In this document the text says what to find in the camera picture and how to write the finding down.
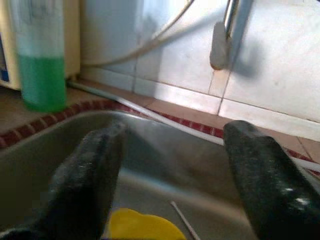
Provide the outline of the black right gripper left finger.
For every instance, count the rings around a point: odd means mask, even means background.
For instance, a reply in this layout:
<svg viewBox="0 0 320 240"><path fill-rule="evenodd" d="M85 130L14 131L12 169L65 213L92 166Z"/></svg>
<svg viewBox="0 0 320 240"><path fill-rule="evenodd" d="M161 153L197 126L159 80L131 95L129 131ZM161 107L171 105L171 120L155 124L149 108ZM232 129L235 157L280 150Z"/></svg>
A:
<svg viewBox="0 0 320 240"><path fill-rule="evenodd" d="M127 127L89 132L56 169L32 225L39 240L98 240L104 233L124 158Z"/></svg>

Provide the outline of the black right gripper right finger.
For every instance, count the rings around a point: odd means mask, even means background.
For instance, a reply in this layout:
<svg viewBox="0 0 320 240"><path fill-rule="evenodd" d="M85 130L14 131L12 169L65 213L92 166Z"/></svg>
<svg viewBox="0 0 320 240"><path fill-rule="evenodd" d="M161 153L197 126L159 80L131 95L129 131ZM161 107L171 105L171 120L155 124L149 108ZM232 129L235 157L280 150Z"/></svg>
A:
<svg viewBox="0 0 320 240"><path fill-rule="evenodd" d="M223 128L236 188L260 240L317 240L320 182L297 166L271 136L243 120Z"/></svg>

